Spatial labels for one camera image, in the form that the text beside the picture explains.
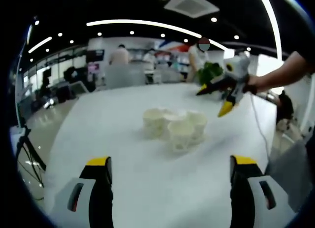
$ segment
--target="white paper cup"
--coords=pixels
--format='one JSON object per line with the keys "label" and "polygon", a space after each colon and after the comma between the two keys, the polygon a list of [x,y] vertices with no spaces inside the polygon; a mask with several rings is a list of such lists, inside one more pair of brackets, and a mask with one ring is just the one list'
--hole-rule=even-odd
{"label": "white paper cup", "polygon": [[159,108],[146,110],[143,115],[143,130],[147,138],[157,138],[163,132],[163,111]]}
{"label": "white paper cup", "polygon": [[188,151],[191,136],[194,132],[193,125],[187,121],[173,121],[169,123],[168,130],[170,134],[170,142],[175,152]]}
{"label": "white paper cup", "polygon": [[168,125],[171,122],[175,121],[184,121],[187,120],[187,114],[186,112],[173,112],[173,113],[166,113],[163,116],[163,134],[162,139],[169,140],[170,134],[168,130]]}
{"label": "white paper cup", "polygon": [[192,143],[199,143],[204,134],[205,127],[208,123],[207,117],[198,111],[189,111],[188,120],[194,126],[194,132],[191,136]]}

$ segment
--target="ceiling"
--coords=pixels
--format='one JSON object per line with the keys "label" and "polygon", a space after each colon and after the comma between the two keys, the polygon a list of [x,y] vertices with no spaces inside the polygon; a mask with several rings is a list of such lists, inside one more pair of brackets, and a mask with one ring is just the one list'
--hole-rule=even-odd
{"label": "ceiling", "polygon": [[[196,41],[190,35],[160,27],[135,24],[108,24],[87,27],[87,22],[109,19],[137,19],[161,22],[178,26],[201,34],[219,43],[240,42],[255,46],[264,46],[275,50],[272,27],[261,0],[207,0],[217,6],[219,12],[193,19],[188,16],[164,9],[170,0],[25,0],[23,10],[24,23],[33,22],[36,16],[40,21],[34,26],[31,39],[23,53],[21,66],[26,70],[32,63],[47,55],[68,48],[72,45],[87,44],[89,38],[97,37],[101,32],[103,37],[134,36],[160,38],[164,33],[166,39],[183,42],[185,38]],[[279,24],[283,51],[291,53],[297,43],[308,37],[307,28],[294,9],[284,0],[270,0]],[[306,8],[311,7],[309,0],[299,0]],[[31,54],[27,51],[47,37],[53,39],[36,49]],[[236,48],[237,45],[226,45]],[[275,51],[252,48],[252,53],[265,53],[276,56]]]}

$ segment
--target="green leaves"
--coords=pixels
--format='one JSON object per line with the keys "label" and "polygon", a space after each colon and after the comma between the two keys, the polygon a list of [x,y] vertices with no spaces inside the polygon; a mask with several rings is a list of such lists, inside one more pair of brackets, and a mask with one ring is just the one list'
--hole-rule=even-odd
{"label": "green leaves", "polygon": [[204,68],[198,71],[198,78],[201,85],[209,83],[213,78],[220,76],[223,69],[218,63],[206,62]]}

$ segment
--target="white table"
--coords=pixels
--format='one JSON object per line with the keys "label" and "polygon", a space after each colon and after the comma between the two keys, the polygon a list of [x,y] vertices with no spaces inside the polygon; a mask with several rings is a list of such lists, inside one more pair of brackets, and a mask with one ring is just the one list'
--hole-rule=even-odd
{"label": "white table", "polygon": [[[250,96],[218,118],[220,102],[195,96],[190,84],[150,85],[82,96],[65,119],[46,171],[45,206],[85,163],[109,155],[113,166],[115,228],[228,228],[231,221],[230,155],[253,158],[264,171],[267,153]],[[254,103],[271,147],[276,107]],[[145,140],[142,113],[150,107],[192,109],[208,117],[206,140],[192,152],[173,153],[166,142]]]}

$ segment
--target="white shirt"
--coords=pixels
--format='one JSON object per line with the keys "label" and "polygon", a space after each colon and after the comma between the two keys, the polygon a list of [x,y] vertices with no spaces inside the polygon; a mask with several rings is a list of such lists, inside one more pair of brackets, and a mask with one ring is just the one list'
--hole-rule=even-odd
{"label": "white shirt", "polygon": [[156,62],[156,57],[154,55],[147,53],[146,55],[144,55],[143,60],[145,62],[148,62],[147,64],[145,64],[144,69],[154,70],[154,64]]}
{"label": "white shirt", "polygon": [[197,70],[203,68],[205,63],[209,61],[208,53],[200,51],[196,45],[191,46],[188,53],[192,54]]}
{"label": "white shirt", "polygon": [[123,64],[129,63],[129,52],[123,47],[117,48],[110,57],[111,64]]}

